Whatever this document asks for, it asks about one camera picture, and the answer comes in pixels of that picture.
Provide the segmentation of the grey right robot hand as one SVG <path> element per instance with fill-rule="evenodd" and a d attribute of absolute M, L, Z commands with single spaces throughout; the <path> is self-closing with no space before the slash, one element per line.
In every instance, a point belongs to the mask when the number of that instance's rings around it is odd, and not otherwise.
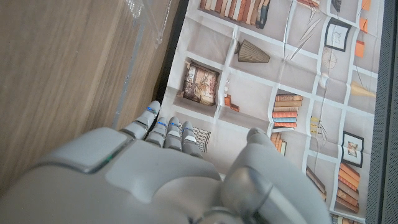
<path fill-rule="evenodd" d="M 225 176 L 192 124 L 153 101 L 125 128 L 97 128 L 42 157 L 1 197 L 2 223 L 330 223 L 315 186 L 259 128 Z"/>

